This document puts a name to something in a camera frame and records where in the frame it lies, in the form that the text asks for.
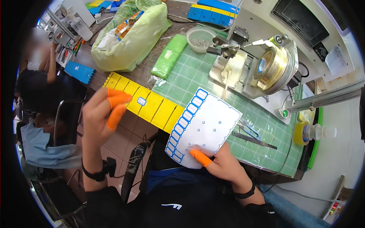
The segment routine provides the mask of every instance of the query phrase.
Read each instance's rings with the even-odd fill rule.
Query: plastic bottle
[[[88,26],[81,20],[81,18],[77,17],[72,20],[71,27],[85,40],[88,41],[92,37],[92,31],[88,28]]]
[[[306,124],[303,128],[303,141],[320,140],[321,138],[334,138],[337,135],[335,127],[322,127],[319,124]]]

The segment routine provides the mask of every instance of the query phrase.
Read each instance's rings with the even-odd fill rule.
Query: wrist strap
[[[103,160],[103,169],[99,173],[89,173],[86,171],[83,162],[82,164],[82,170],[84,171],[85,175],[93,180],[96,180],[97,182],[102,182],[105,180],[105,175],[109,173],[110,177],[114,177],[115,168],[116,168],[116,160],[113,158],[107,158],[107,160]]]
[[[234,196],[239,198],[239,199],[246,199],[246,198],[252,196],[255,193],[254,192],[255,191],[255,184],[254,184],[253,180],[251,180],[251,182],[252,182],[252,188],[249,192],[247,192],[245,194],[234,193]]]

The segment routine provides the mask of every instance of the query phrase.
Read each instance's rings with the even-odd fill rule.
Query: grid pattern
[[[220,32],[219,35],[227,37],[227,34],[223,32]],[[206,89],[218,97],[222,97],[224,86],[214,82],[209,77],[209,71],[215,59],[215,55],[195,53],[187,45],[167,79],[159,79],[152,91],[182,107],[186,107],[198,87]],[[295,123],[294,117],[292,117],[289,125],[285,125],[271,113],[232,90],[227,91],[225,101],[242,112],[242,118],[261,135],[262,141],[278,148],[275,150],[259,146],[230,135],[227,142],[231,147],[232,153],[237,159],[246,163],[270,169],[274,172],[279,171],[292,140],[292,131]],[[234,128],[234,131],[239,131],[238,126]],[[303,146],[292,143],[288,159],[280,173],[291,177],[295,175],[302,150]]]

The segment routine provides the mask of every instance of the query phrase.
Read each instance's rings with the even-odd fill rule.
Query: table
[[[186,17],[190,9],[190,4],[167,1],[170,14]],[[132,72],[120,73],[122,76],[144,86],[157,94],[173,101],[174,103],[186,107],[198,87],[207,89],[216,96],[221,97],[224,87],[214,82],[209,77],[216,56],[212,54],[197,54],[187,46],[183,54],[174,65],[172,72],[165,80],[151,76],[150,70],[160,56],[162,50],[169,42],[169,38],[175,34],[186,32],[196,26],[192,24],[180,24],[172,22],[172,26],[162,35],[150,54]],[[227,37],[227,33],[219,32],[219,35]],[[103,86],[109,76],[109,72],[100,70],[90,55],[91,47],[83,45],[78,55],[73,61],[96,69],[94,78],[91,80],[90,87],[94,90]],[[246,142],[234,136],[229,136],[227,142],[231,146],[233,154],[241,162],[259,167],[269,172],[277,172],[282,167],[289,145],[292,140],[292,130],[294,119],[289,125],[284,125],[276,117],[260,108],[257,104],[247,98],[231,91],[227,91],[226,99],[230,105],[243,113],[243,118],[254,126],[261,134],[263,141],[278,147],[278,150],[261,147],[251,142]],[[287,177],[296,175],[298,164],[301,160],[303,146],[292,143],[289,157],[280,173]]]
[[[168,8],[168,13],[174,14],[181,17],[186,17],[189,12],[191,4],[179,2],[179,1],[166,1],[165,2]],[[103,13],[102,18],[108,18],[114,13]],[[100,25],[92,27],[92,31],[97,31],[100,27],[104,27],[109,20],[103,21]],[[132,72],[123,72],[123,76],[144,86],[148,89],[152,89],[154,86],[154,81],[149,82],[149,78],[151,76],[151,69],[155,65],[158,57],[162,53],[162,50],[168,44],[170,39],[164,39],[165,37],[174,36],[175,34],[181,34],[182,32],[187,32],[190,28],[195,27],[195,23],[192,24],[180,24],[172,22],[172,25],[167,31],[162,35],[161,39],[156,43],[155,47],[151,50],[150,54],[142,61],[140,65],[138,65]],[[90,40],[90,43],[93,43],[97,38],[97,34]],[[96,70],[96,73],[93,79],[90,82],[89,87],[93,90],[98,90],[101,88],[107,79],[110,72],[104,72],[96,66],[94,59],[91,54],[91,46],[87,43],[83,44],[80,47],[79,52],[76,57],[72,59],[73,62],[83,64],[85,66],[91,67]]]

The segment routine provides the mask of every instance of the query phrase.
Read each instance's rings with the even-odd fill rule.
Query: light green plastic bag
[[[145,12],[117,45],[107,51],[97,49],[107,32],[139,10]],[[98,35],[91,48],[91,55],[96,65],[102,70],[130,72],[149,54],[160,36],[170,26],[165,3],[159,0],[127,0]]]

